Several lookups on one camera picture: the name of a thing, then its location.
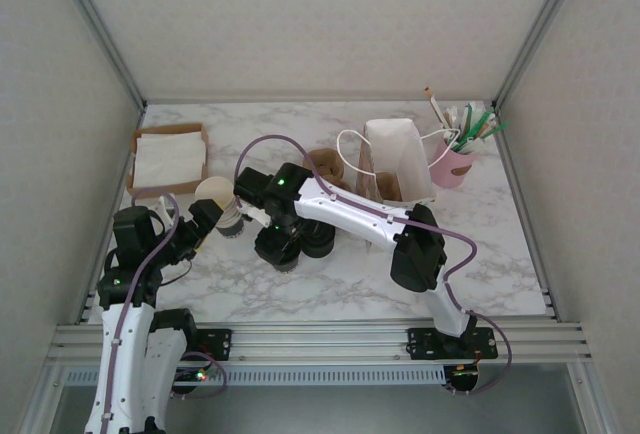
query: white napkin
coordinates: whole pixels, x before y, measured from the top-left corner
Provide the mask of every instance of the white napkin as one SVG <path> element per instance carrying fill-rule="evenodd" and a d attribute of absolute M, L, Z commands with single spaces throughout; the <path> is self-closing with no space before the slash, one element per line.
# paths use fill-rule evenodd
<path fill-rule="evenodd" d="M 133 187 L 197 181 L 207 148 L 199 132 L 142 134 L 137 141 Z"/>

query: paper cup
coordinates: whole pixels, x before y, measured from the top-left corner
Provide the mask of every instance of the paper cup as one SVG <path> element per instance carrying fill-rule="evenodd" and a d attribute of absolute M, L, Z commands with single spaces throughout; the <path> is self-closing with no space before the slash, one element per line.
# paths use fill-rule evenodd
<path fill-rule="evenodd" d="M 242 213 L 238 210 L 233 184 L 224 177 L 210 177 L 202 181 L 195 192 L 196 201 L 213 199 L 224 212 L 216 224 L 216 229 L 224 237 L 236 237 L 244 229 Z"/>
<path fill-rule="evenodd" d="M 442 139 L 431 162 L 438 159 L 446 148 L 447 145 Z M 442 159 L 429 168 L 431 180 L 446 189 L 458 187 L 477 158 L 478 154 L 458 154 L 449 150 Z"/>

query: pen holder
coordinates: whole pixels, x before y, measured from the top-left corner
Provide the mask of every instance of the pen holder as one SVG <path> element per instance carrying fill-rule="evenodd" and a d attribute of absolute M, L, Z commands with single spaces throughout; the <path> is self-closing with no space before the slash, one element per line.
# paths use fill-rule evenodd
<path fill-rule="evenodd" d="M 438 144 L 432 162 L 438 159 L 446 148 L 447 144 L 442 139 Z M 477 158 L 478 154 L 458 154 L 450 150 L 442 159 L 429 168 L 431 180 L 446 189 L 458 187 L 464 181 L 467 172 L 469 172 Z"/>

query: marble table surface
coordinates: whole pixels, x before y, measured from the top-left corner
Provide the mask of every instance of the marble table surface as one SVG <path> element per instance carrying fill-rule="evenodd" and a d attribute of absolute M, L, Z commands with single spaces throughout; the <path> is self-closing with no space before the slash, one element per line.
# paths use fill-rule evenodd
<path fill-rule="evenodd" d="M 400 101 L 152 105 L 143 125 L 204 123 L 210 142 L 209 174 L 232 179 L 238 155 L 256 137 L 286 134 L 307 150 L 334 147 L 341 130 L 361 131 L 367 120 L 388 117 L 413 119 L 421 134 L 437 129 L 427 102 Z M 425 140 L 428 158 L 436 138 Z M 357 164 L 360 143 L 348 136 L 343 139 L 345 157 Z M 300 163 L 301 156 L 282 141 L 265 141 L 250 151 L 245 165 L 270 174 L 286 161 Z M 355 186 L 355 173 L 349 168 L 345 180 Z M 476 259 L 451 278 L 461 303 L 490 315 L 543 314 L 545 303 L 495 143 L 475 162 L 462 186 L 436 189 L 430 208 L 439 225 L 478 244 Z M 178 202 L 188 218 L 193 195 L 178 196 Z M 129 203 L 125 193 L 122 205 Z M 421 294 L 401 288 L 389 277 L 389 252 L 367 249 L 363 239 L 338 231 L 329 256 L 301 255 L 296 269 L 283 274 L 253 250 L 260 227 L 257 222 L 246 224 L 235 239 L 217 232 L 210 235 L 192 271 L 159 290 L 158 309 L 188 307 L 199 322 L 430 317 Z M 446 240 L 451 261 L 464 258 L 468 249 L 462 242 Z M 165 269 L 165 280 L 184 267 Z M 89 322 L 100 322 L 100 311 L 96 301 Z"/>

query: white paper cup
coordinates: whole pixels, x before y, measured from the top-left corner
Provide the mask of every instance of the white paper cup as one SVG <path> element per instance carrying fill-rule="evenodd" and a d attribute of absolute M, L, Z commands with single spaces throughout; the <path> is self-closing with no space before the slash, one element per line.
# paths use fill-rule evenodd
<path fill-rule="evenodd" d="M 233 195 L 233 184 L 224 177 L 214 176 L 202 181 L 195 192 L 196 201 L 213 199 L 224 212 L 216 229 L 224 237 L 236 237 L 242 233 L 244 222 Z"/>

